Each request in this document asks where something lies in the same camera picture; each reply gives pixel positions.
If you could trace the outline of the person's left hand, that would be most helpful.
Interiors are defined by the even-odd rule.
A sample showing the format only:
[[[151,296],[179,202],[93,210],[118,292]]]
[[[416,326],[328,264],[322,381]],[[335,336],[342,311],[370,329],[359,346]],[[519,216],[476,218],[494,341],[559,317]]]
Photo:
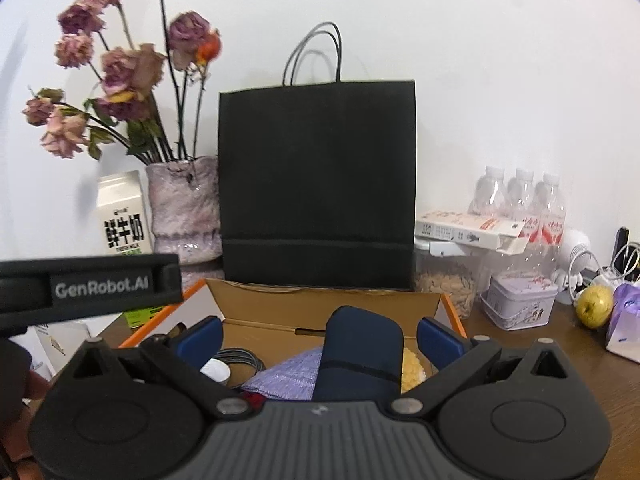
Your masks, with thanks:
[[[26,382],[16,400],[20,410],[8,422],[1,423],[1,478],[42,480],[43,474],[32,457],[28,430],[32,422],[32,410],[25,400],[40,400],[49,390],[49,383],[30,370]]]

